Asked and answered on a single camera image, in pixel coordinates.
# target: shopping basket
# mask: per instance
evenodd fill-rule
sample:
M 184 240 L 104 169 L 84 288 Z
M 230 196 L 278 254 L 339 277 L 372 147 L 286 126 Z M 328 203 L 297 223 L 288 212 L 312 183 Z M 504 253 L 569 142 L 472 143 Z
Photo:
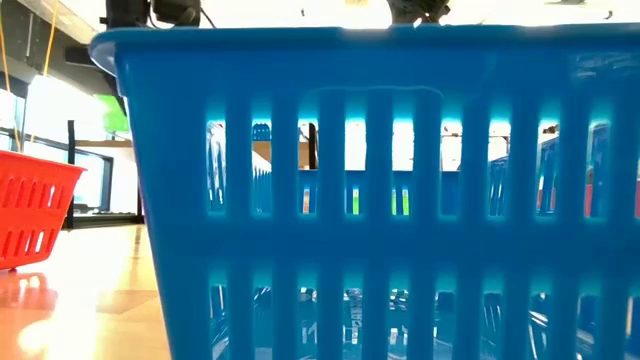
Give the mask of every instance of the shopping basket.
M 0 151 L 0 269 L 51 255 L 82 171 Z
M 608 182 L 608 174 L 606 166 L 608 163 L 608 145 L 609 145 L 609 127 L 606 124 L 598 124 L 589 132 L 591 141 L 588 144 L 591 151 L 588 152 L 587 158 L 587 179 L 585 188 L 584 214 L 587 217 L 598 217 L 604 213 L 606 204 L 606 194 Z M 556 149 L 558 147 L 558 138 L 547 140 L 540 144 L 540 164 L 539 164 L 539 180 L 540 190 L 538 192 L 537 209 L 541 214 L 549 214 L 555 210 L 555 176 L 556 176 Z M 492 162 L 492 167 L 496 171 L 506 168 L 506 159 L 498 159 Z M 640 172 L 638 173 L 638 181 L 636 184 L 635 197 L 635 215 L 640 217 Z M 502 177 L 496 177 L 494 183 L 497 186 L 504 187 Z M 504 202 L 504 193 L 492 193 L 496 196 L 497 203 Z
M 545 338 L 550 359 L 576 356 L 576 309 L 583 294 L 599 297 L 596 358 L 621 359 L 627 301 L 637 293 L 640 263 L 634 216 L 638 45 L 640 25 L 627 24 L 99 35 L 92 57 L 117 75 L 128 101 L 173 357 L 213 356 L 209 288 L 222 284 L 230 358 L 255 358 L 253 289 L 270 286 L 277 319 L 273 358 L 294 359 L 295 304 L 298 286 L 305 285 L 317 289 L 318 358 L 338 359 L 344 290 L 359 283 L 363 359 L 387 357 L 390 288 L 409 289 L 409 359 L 433 356 L 434 293 L 443 288 L 456 293 L 453 360 L 477 358 L 481 294 L 489 290 L 503 294 L 503 358 L 525 357 L 530 294 L 543 291 L 552 294 Z M 613 66 L 621 57 L 625 61 Z M 167 71 L 175 73 L 162 75 Z M 351 91 L 368 97 L 357 216 L 345 214 L 344 129 L 351 115 L 345 103 Z M 317 208 L 303 216 L 296 199 L 297 123 L 301 102 L 312 95 L 318 98 Z M 392 216 L 389 196 L 392 122 L 406 116 L 395 113 L 398 97 L 415 99 L 408 216 Z M 512 106 L 509 195 L 504 215 L 490 218 L 487 145 L 491 104 L 498 97 Z M 610 99 L 615 110 L 609 206 L 597 221 L 584 217 L 594 97 Z M 546 98 L 560 101 L 562 113 L 556 206 L 552 217 L 541 219 L 535 215 L 537 136 Z M 271 105 L 270 213 L 251 208 L 256 99 Z M 439 211 L 441 109 L 447 100 L 463 107 L 460 207 L 453 218 Z M 224 210 L 215 212 L 205 130 L 208 121 L 221 119 L 226 198 Z

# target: wooden floor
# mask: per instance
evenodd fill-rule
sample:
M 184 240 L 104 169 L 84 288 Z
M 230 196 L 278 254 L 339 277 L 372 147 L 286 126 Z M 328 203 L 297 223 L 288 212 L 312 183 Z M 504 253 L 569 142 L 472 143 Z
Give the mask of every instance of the wooden floor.
M 0 270 L 0 359 L 169 359 L 146 230 L 63 232 L 48 260 Z

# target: basket rim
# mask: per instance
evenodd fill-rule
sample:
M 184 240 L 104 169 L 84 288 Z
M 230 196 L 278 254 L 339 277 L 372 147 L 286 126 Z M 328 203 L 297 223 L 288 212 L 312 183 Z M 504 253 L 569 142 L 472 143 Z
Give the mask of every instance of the basket rim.
M 115 75 L 116 49 L 121 45 L 147 50 L 197 46 L 255 49 L 277 48 L 345 48 L 363 46 L 412 46 L 416 48 L 522 48 L 531 45 L 556 46 L 561 49 L 593 49 L 615 45 L 640 46 L 640 23 L 572 24 L 526 27 L 514 25 L 394 26 L 384 30 L 343 28 L 237 28 L 237 29 L 114 29 L 98 34 L 89 45 L 89 55 L 98 67 Z
M 77 166 L 77 165 L 59 163 L 59 162 L 56 162 L 56 161 L 51 161 L 51 160 L 46 160 L 46 159 L 39 159 L 37 157 L 33 157 L 33 156 L 30 156 L 30 155 L 26 155 L 26 154 L 21 154 L 21 153 L 15 152 L 15 151 L 0 150 L 0 156 L 8 156 L 8 157 L 14 157 L 14 158 L 22 159 L 22 160 L 29 160 L 29 161 L 34 161 L 34 162 L 46 163 L 48 165 L 56 166 L 56 167 L 60 167 L 60 168 L 64 168 L 64 169 L 81 170 L 82 172 L 87 171 L 87 169 L 85 169 L 83 167 L 80 167 L 80 166 Z

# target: blue plastic basket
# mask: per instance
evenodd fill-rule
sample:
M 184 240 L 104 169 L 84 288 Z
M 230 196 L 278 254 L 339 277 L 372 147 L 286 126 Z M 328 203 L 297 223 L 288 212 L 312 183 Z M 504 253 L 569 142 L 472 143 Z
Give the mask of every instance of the blue plastic basket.
M 91 45 L 127 97 L 171 353 L 212 356 L 212 285 L 225 285 L 232 360 L 254 359 L 253 289 L 273 292 L 273 358 L 296 358 L 300 284 L 317 289 L 319 359 L 342 356 L 344 290 L 363 289 L 363 359 L 386 359 L 390 288 L 409 289 L 409 359 L 431 359 L 434 293 L 455 291 L 453 360 L 478 358 L 482 293 L 502 293 L 499 354 L 527 357 L 529 299 L 552 294 L 549 359 L 576 353 L 581 295 L 599 298 L 596 359 L 625 356 L 629 296 L 637 294 L 640 228 L 634 217 L 640 106 L 640 25 L 113 31 Z M 359 215 L 346 214 L 345 118 L 365 92 L 366 171 Z M 317 206 L 299 211 L 300 104 L 311 95 L 321 142 Z M 512 105 L 503 217 L 490 210 L 491 105 Z M 253 101 L 270 104 L 270 212 L 258 213 L 252 171 Z M 411 98 L 415 130 L 408 216 L 392 216 L 392 122 Z M 536 214 L 540 106 L 561 102 L 557 204 Z M 589 110 L 608 99 L 605 211 L 584 216 Z M 443 99 L 463 108 L 460 207 L 443 217 Z M 224 209 L 208 194 L 206 124 L 226 127 Z M 175 124 L 181 126 L 176 137 Z

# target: red plastic basket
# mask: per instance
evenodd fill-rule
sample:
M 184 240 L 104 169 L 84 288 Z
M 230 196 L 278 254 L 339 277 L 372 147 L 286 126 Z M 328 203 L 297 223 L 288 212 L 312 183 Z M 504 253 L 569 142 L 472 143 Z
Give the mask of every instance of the red plastic basket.
M 82 171 L 0 151 L 0 269 L 51 255 Z

